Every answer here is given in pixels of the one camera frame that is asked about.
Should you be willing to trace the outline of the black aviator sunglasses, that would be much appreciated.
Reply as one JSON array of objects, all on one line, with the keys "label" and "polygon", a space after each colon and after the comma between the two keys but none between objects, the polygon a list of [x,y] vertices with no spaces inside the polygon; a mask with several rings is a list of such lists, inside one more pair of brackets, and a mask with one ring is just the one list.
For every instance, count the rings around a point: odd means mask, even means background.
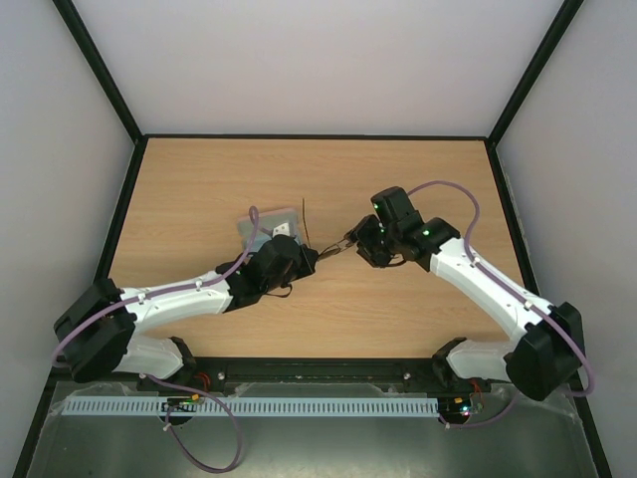
[{"label": "black aviator sunglasses", "polygon": [[304,232],[304,237],[305,237],[305,245],[308,249],[310,250],[314,250],[315,252],[318,253],[318,258],[317,261],[321,261],[321,260],[325,260],[327,258],[333,257],[335,255],[338,255],[344,251],[346,251],[347,249],[341,249],[340,248],[340,240],[324,247],[322,250],[316,250],[313,246],[312,246],[312,242],[311,242],[311,237],[310,237],[310,231],[309,231],[309,227],[308,227],[308,220],[307,220],[307,203],[306,203],[306,199],[303,197],[302,198],[302,212],[301,212],[301,217],[302,217],[302,224],[303,224],[303,232]]}]

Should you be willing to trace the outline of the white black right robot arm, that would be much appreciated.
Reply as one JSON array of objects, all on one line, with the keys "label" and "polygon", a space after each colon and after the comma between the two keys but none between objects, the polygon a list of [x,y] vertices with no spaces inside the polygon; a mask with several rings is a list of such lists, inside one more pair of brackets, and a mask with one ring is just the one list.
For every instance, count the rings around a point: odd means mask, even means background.
[{"label": "white black right robot arm", "polygon": [[344,236],[375,268],[399,255],[460,290],[505,332],[503,342],[456,338],[433,356],[434,377],[453,390],[469,378],[512,383],[526,397],[547,398],[579,369],[589,369],[581,315],[533,294],[484,260],[446,221],[382,224],[364,217]]}]

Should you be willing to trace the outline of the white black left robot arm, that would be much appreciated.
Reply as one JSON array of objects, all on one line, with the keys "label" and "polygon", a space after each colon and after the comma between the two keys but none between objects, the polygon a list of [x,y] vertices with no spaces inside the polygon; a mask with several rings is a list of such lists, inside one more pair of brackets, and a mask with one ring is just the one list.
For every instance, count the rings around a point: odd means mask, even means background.
[{"label": "white black left robot arm", "polygon": [[255,252],[245,251],[234,262],[181,282],[119,288],[110,278],[99,279],[56,320],[53,364],[78,383],[112,372],[171,378],[190,366],[192,355],[184,340],[153,339],[149,331],[254,306],[274,290],[312,275],[318,258],[317,250],[277,235]]}]

